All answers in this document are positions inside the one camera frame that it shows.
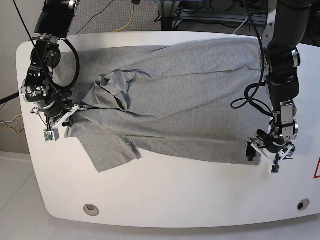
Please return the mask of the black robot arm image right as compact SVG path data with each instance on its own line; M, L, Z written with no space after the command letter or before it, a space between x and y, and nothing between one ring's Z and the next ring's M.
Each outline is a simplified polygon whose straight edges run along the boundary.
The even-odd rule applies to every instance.
M266 23L262 34L257 34L260 47L261 76L258 83L249 85L244 91L243 101L262 114L271 117L270 132L259 129L256 138L248 138L246 157L253 161L257 149L266 149L275 154L273 163L292 156L293 141L298 135L295 120L297 107L294 99L300 93L298 67L301 56L298 44L303 40L317 0L270 0L266 4ZM267 86L272 104L270 113L263 110L254 94L260 87Z

